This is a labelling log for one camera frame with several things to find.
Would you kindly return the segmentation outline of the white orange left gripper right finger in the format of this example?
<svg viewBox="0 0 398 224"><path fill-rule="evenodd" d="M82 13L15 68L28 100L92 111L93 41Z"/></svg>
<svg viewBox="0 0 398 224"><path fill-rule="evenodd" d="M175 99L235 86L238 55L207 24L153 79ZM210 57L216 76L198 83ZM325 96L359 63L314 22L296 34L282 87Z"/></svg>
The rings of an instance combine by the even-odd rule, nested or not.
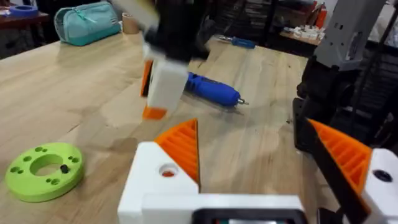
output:
<svg viewBox="0 0 398 224"><path fill-rule="evenodd" d="M397 155L308 119L308 150L339 204L318 223L397 223Z"/></svg>

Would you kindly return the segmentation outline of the white orange left gripper left finger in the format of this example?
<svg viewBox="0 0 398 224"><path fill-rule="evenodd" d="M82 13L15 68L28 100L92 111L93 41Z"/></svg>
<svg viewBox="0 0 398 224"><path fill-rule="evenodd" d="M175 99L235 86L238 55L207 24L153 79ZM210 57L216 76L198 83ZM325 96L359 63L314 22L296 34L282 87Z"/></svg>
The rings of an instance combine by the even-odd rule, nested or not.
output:
<svg viewBox="0 0 398 224"><path fill-rule="evenodd" d="M198 121L184 121L138 144L118 205L119 223L142 223L147 194L198 194Z"/></svg>

